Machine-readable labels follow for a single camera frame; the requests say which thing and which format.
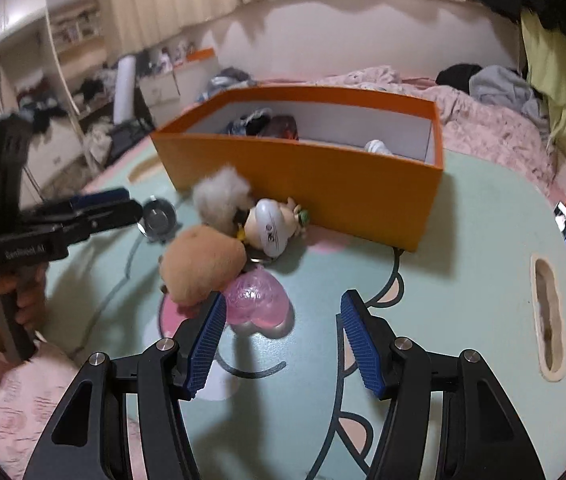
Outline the round silver compact mirror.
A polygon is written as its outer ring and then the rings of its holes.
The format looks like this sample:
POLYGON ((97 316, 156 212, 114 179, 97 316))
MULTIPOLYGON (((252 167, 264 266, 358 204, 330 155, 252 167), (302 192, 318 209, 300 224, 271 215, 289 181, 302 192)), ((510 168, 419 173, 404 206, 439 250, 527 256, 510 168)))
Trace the round silver compact mirror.
POLYGON ((165 243, 176 234, 178 219, 172 203, 159 197, 151 197, 142 206, 138 229, 149 243, 165 243))

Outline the tan plush bear toy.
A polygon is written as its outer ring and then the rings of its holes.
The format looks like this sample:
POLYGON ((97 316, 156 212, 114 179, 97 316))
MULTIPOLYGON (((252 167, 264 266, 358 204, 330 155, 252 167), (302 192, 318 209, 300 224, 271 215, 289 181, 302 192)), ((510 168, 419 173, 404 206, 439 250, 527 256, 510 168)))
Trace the tan plush bear toy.
POLYGON ((172 301, 193 307, 210 292, 220 292, 242 272, 247 262, 244 244, 211 226, 191 226, 168 245, 159 274, 172 301))

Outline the white fluffy pouch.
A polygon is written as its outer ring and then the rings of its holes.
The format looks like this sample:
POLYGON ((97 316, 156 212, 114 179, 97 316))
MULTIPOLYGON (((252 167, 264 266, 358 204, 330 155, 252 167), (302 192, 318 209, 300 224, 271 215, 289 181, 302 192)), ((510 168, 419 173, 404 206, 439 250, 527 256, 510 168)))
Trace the white fluffy pouch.
POLYGON ((192 199, 202 223, 229 236, 255 205, 249 182, 230 165, 197 182, 192 199))

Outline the big-head doll keychain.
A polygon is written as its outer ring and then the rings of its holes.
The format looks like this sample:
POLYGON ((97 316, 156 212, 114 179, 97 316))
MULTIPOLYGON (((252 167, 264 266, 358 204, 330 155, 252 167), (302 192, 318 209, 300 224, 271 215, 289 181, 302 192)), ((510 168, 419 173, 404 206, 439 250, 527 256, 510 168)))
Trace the big-head doll keychain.
POLYGON ((239 240, 275 260, 292 238, 304 235, 310 214, 291 197, 286 203, 262 198, 249 210, 237 209, 233 221, 239 240))

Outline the black satin frilly cloth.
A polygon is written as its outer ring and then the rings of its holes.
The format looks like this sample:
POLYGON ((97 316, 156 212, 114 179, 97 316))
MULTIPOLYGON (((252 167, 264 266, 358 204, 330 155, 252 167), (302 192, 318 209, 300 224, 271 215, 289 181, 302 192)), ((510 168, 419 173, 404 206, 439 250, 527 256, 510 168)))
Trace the black satin frilly cloth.
POLYGON ((240 116, 228 122, 221 133, 229 136, 258 136, 272 120, 272 110, 259 108, 250 114, 240 116))

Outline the dark purple brocade pouch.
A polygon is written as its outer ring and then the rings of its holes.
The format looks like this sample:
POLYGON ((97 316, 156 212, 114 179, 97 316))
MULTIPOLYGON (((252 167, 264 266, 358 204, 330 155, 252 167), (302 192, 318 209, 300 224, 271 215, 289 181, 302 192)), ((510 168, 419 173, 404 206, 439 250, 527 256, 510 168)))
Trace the dark purple brocade pouch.
POLYGON ((290 115, 276 115, 259 132, 262 138, 294 140, 299 139, 298 127, 295 118, 290 115))

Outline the orange cardboard box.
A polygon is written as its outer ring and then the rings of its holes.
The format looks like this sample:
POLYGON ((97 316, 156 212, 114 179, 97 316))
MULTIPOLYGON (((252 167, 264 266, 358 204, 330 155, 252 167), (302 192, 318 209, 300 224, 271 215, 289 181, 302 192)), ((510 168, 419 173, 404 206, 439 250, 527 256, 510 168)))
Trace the orange cardboard box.
POLYGON ((226 90, 152 135, 174 188, 233 166, 256 197, 292 197, 322 228, 414 252, 443 174, 435 102, 314 84, 226 90), (229 136, 228 122, 269 108, 295 118, 299 139, 229 136), (394 154, 364 150, 383 141, 394 154))

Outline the white rolled mat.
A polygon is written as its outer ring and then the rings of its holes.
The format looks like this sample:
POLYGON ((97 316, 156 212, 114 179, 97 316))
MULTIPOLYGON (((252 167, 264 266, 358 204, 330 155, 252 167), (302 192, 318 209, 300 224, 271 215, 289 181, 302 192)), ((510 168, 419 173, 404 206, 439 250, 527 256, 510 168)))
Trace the white rolled mat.
POLYGON ((115 125, 128 122, 134 117, 134 88, 135 88, 136 58, 127 55, 120 58, 114 93, 114 109, 112 122, 115 125))

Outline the white drawer cabinet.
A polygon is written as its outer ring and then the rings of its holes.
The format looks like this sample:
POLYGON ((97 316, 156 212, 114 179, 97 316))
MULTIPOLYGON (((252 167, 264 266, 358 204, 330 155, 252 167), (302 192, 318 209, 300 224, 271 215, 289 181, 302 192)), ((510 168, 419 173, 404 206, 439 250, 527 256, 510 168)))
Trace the white drawer cabinet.
POLYGON ((180 65, 171 73, 141 78, 138 85, 155 128, 162 128, 194 105, 220 70, 218 59, 212 56, 180 65))

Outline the mint cartoon lap table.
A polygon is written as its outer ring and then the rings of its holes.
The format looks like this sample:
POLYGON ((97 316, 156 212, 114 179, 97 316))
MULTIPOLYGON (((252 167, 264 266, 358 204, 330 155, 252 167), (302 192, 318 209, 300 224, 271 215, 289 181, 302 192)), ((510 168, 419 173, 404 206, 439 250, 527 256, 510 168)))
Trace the mint cartoon lap table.
POLYGON ((510 397, 546 476, 566 469, 566 249, 552 208, 516 172, 448 153, 416 252, 319 228, 271 266, 292 303, 276 330, 228 328, 184 405, 206 479, 361 479, 386 405, 352 366, 341 295, 422 348, 476 349, 510 397))

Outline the striped folded clothes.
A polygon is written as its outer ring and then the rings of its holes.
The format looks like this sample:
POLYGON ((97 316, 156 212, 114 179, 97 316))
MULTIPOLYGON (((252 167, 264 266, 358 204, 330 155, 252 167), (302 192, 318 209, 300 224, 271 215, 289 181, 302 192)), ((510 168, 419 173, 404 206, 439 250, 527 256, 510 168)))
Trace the striped folded clothes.
POLYGON ((202 103, 230 89, 250 88, 257 84, 254 78, 235 67, 224 68, 209 79, 196 102, 202 103))

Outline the grey clothes pile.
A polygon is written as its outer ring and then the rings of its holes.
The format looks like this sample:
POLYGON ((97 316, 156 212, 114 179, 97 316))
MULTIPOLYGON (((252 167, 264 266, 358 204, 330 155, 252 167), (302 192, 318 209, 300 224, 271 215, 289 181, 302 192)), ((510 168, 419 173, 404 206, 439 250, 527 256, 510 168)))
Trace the grey clothes pile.
POLYGON ((471 76, 469 95, 486 105, 506 107, 528 119, 542 136, 550 134, 548 107, 540 93, 509 68, 490 65, 471 76))

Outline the black clothing on bed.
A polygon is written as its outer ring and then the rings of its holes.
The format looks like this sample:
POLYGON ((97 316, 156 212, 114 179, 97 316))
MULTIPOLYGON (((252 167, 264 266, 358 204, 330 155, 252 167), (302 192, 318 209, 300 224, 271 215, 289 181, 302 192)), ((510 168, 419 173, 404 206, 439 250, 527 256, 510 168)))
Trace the black clothing on bed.
POLYGON ((456 90, 469 92, 469 79, 479 73, 482 67, 478 64, 455 64, 442 70, 436 78, 438 86, 449 86, 456 90))

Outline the yellow-green hanging garment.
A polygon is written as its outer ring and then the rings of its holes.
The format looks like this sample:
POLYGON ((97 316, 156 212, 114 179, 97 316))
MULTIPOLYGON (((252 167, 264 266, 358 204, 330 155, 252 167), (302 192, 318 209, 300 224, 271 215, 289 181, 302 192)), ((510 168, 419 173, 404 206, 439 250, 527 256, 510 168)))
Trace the yellow-green hanging garment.
POLYGON ((537 14, 524 9, 520 16, 528 62, 528 82, 548 104, 550 142, 566 154, 566 36, 548 30, 537 14))

